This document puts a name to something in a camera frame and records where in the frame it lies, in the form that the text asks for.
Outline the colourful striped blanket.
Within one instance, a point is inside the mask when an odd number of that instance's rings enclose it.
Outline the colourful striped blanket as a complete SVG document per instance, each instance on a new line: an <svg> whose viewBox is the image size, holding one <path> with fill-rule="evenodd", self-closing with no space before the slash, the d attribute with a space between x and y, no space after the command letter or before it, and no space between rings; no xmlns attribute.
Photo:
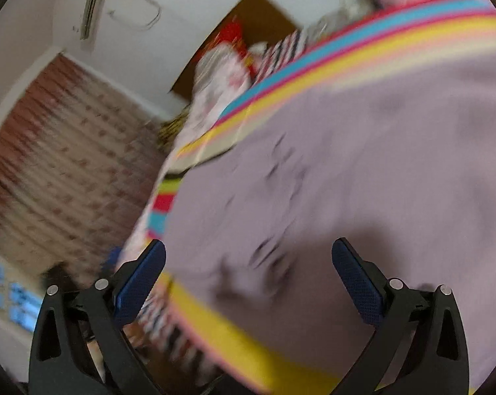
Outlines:
<svg viewBox="0 0 496 395"><path fill-rule="evenodd" d="M136 257L151 239L164 243L187 172L231 151L296 96L314 88L344 91L484 54L496 54L496 9L484 0L424 0L336 34L232 101L210 130L166 162L124 259ZM156 373L173 369L173 385L184 391L223 371L258 393L323 394L347 373L305 365L264 346L184 289L167 266L138 325L161 358Z"/></svg>

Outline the brown patterned throw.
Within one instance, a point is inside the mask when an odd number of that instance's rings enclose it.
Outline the brown patterned throw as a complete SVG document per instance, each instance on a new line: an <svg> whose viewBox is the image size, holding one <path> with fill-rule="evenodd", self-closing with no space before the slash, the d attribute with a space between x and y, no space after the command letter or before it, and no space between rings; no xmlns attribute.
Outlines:
<svg viewBox="0 0 496 395"><path fill-rule="evenodd" d="M160 152L169 153L175 143L176 137L182 131L189 117L189 106L186 106L172 120L161 124L157 134L157 146Z"/></svg>

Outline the brown floral curtain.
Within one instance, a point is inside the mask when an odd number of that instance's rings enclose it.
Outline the brown floral curtain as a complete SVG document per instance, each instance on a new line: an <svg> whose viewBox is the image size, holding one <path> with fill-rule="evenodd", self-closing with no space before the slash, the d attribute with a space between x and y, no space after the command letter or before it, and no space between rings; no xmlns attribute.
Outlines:
<svg viewBox="0 0 496 395"><path fill-rule="evenodd" d="M64 55L0 128L0 255L38 278L64 263L88 285L125 243L164 161L159 122Z"/></svg>

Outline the red embroidered pillow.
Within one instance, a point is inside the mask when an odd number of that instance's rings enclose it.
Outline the red embroidered pillow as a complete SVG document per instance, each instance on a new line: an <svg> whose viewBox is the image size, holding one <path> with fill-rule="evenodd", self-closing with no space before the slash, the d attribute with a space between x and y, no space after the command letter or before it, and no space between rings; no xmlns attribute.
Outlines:
<svg viewBox="0 0 496 395"><path fill-rule="evenodd" d="M256 68L254 58L243 39L243 25L236 16L226 20L225 23L219 27L219 31L212 36L212 39L204 46L202 52L205 53L220 44L230 45L230 47L240 56L244 66L248 69L250 77L255 79Z"/></svg>

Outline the red checked bed sheet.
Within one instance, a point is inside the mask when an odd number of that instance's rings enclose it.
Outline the red checked bed sheet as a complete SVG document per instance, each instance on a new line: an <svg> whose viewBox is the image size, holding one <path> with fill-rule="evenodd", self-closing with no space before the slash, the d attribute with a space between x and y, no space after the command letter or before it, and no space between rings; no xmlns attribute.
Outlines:
<svg viewBox="0 0 496 395"><path fill-rule="evenodd" d="M253 84L258 84L288 63L305 53L308 45L307 30L295 30L277 42L262 57Z"/></svg>

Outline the white air conditioner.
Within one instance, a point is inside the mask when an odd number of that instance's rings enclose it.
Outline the white air conditioner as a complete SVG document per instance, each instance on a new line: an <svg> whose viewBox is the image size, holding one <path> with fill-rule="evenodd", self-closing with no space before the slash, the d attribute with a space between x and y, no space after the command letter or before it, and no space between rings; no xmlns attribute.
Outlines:
<svg viewBox="0 0 496 395"><path fill-rule="evenodd" d="M88 40L91 37L101 1L102 0L85 0L85 7L79 28L80 39L82 41Z"/></svg>

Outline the dark brown flat headboard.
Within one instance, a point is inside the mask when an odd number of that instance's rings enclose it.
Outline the dark brown flat headboard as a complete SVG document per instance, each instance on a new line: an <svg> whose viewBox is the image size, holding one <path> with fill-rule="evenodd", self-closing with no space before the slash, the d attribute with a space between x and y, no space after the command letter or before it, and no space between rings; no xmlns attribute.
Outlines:
<svg viewBox="0 0 496 395"><path fill-rule="evenodd" d="M190 101L194 86L194 73L199 57L203 55L219 33L231 22L239 24L243 43L250 47L259 42L274 45L295 30L296 25L272 0L240 0L237 5L215 26L198 47L176 79L170 91L185 101Z"/></svg>

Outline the pink floral quilt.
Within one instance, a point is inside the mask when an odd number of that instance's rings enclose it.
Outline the pink floral quilt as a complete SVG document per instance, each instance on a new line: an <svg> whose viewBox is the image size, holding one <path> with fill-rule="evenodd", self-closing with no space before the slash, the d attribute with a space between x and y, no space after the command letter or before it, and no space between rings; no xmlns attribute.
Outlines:
<svg viewBox="0 0 496 395"><path fill-rule="evenodd" d="M183 146L210 130L225 107L250 86L248 69L230 45L220 44L206 51L195 70L189 117L172 150L165 153L167 162L173 161Z"/></svg>

